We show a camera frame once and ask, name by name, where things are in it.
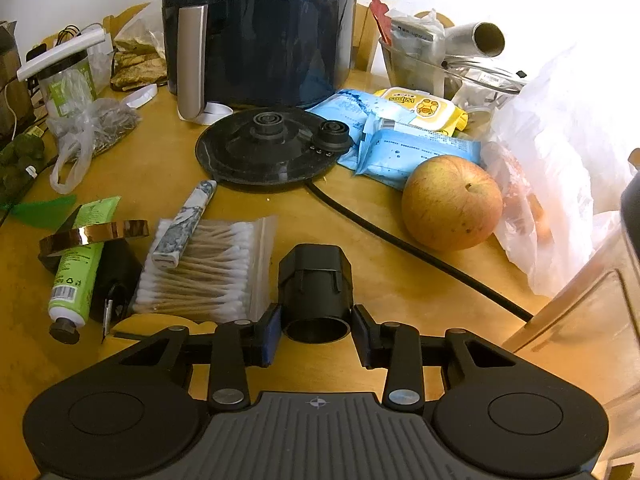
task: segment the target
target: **white cable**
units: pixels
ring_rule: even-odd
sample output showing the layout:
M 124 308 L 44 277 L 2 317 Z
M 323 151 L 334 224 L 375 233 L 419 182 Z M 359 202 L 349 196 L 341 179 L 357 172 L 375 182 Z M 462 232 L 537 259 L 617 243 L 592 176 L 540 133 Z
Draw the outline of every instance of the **white cable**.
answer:
M 9 104 L 9 99 L 7 99 L 6 97 L 6 91 L 9 88 L 9 83 L 7 83 L 4 86 L 4 102 L 6 103 L 6 107 L 9 108 L 9 111 L 11 112 L 11 114 L 14 116 L 14 134 L 11 136 L 11 140 L 15 139 L 15 131 L 18 129 L 18 116 L 15 114 L 14 109 L 11 108 L 11 105 Z

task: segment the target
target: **air fryer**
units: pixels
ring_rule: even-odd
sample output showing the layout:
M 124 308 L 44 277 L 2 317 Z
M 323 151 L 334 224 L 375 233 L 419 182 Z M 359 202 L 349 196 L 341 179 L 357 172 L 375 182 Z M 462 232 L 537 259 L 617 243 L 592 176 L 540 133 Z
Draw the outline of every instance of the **air fryer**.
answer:
M 162 0 L 169 89 L 207 102 L 309 107 L 346 79 L 356 0 Z

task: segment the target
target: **pack of cotton swabs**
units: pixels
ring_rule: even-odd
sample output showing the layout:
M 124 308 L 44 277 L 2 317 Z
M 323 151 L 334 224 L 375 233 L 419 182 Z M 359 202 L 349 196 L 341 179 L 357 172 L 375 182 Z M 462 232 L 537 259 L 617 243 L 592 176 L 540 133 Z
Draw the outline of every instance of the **pack of cotton swabs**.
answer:
M 178 266 L 160 269 L 152 255 L 172 221 L 161 219 L 145 261 L 133 310 L 218 323 L 258 320 L 269 306 L 269 262 L 276 218 L 201 220 Z

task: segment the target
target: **blue wet wipes package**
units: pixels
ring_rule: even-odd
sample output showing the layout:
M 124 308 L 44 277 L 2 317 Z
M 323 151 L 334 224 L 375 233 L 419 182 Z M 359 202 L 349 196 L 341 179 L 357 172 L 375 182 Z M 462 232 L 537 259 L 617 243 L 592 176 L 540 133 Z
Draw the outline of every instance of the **blue wet wipes package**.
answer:
M 438 155 L 455 155 L 480 164 L 480 142 L 454 139 L 415 126 L 370 116 L 364 126 L 355 174 L 365 174 L 404 189 L 422 162 Z
M 408 112 L 396 103 L 360 90 L 340 90 L 308 111 L 328 121 L 342 121 L 349 126 L 349 134 L 354 144 L 338 159 L 338 164 L 350 170 L 356 169 L 358 145 L 369 114 L 399 121 L 405 118 Z

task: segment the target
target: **wooden table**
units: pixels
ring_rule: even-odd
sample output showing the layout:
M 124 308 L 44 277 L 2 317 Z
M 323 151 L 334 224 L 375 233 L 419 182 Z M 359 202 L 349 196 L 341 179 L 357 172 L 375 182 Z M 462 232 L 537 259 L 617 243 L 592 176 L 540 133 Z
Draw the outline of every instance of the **wooden table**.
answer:
M 352 72 L 348 88 L 369 91 L 384 80 Z M 148 219 L 152 230 L 160 218 L 172 218 L 194 185 L 206 177 L 194 157 L 202 126 L 181 121 L 175 98 L 162 88 L 140 110 L 143 120 L 122 142 L 97 157 L 76 188 L 79 203 L 121 195 L 116 219 Z M 401 194 L 342 167 L 332 169 L 319 186 L 332 198 L 383 229 L 410 240 L 400 216 Z M 50 200 L 56 194 L 48 175 L 40 177 L 25 202 Z M 278 216 L 271 259 L 272 298 L 277 266 L 296 244 L 336 244 L 353 267 L 354 298 L 378 321 L 414 325 L 420 333 L 441 335 L 464 327 L 500 344 L 522 322 L 446 274 L 361 229 L 313 197 L 305 188 L 279 194 L 250 194 L 220 187 L 204 218 L 254 220 Z M 38 262 L 44 230 L 9 218 L 0 228 L 0 478 L 34 478 L 34 466 L 22 439 L 22 415 L 30 401 L 53 383 L 97 359 L 100 326 L 90 322 L 81 341 L 65 346 L 48 329 L 47 300 L 52 275 Z M 133 242 L 143 258 L 151 237 Z M 526 277 L 511 265 L 494 237 L 466 251 L 440 254 L 451 265 L 498 290 L 530 312 L 546 298 L 534 296 Z M 260 390 L 382 391 L 384 372 L 360 367 L 350 338 L 323 346 L 283 339 L 273 367 L 248 371 L 252 395 Z M 439 373 L 425 368 L 426 391 L 442 390 Z M 204 384 L 195 384 L 198 396 Z

